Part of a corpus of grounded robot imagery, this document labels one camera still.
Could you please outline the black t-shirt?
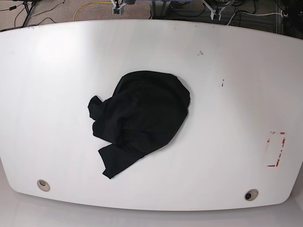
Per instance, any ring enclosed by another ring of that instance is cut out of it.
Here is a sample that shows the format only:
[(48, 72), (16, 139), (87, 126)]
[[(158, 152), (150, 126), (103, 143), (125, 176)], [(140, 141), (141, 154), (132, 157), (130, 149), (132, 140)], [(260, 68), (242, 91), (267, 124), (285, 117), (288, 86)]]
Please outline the black t-shirt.
[(113, 178), (139, 159), (166, 146), (188, 115), (190, 92), (174, 75), (135, 71), (121, 77), (113, 95), (88, 104), (93, 135), (108, 145), (99, 150)]

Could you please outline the red tape rectangle marking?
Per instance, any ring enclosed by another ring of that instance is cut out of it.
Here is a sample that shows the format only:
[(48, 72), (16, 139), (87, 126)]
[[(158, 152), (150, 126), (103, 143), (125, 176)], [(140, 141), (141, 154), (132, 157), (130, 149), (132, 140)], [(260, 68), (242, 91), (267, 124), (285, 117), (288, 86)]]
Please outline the red tape rectangle marking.
[(265, 164), (267, 167), (278, 166), (285, 145), (285, 140), (285, 132), (270, 132), (265, 152)]

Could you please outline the black tripod stand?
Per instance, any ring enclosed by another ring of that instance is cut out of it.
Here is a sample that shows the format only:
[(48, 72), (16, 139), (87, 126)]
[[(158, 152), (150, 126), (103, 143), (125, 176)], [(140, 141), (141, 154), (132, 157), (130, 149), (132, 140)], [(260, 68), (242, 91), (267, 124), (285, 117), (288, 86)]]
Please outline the black tripod stand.
[(23, 11), (26, 12), (26, 17), (23, 21), (22, 26), (20, 26), (19, 28), (25, 27), (28, 24), (30, 14), (37, 3), (38, 3), (38, 0), (22, 0), (21, 5), (23, 5), (23, 9), (16, 15), (16, 17), (14, 19), (14, 28), (17, 28), (17, 26), (16, 26), (17, 18)]

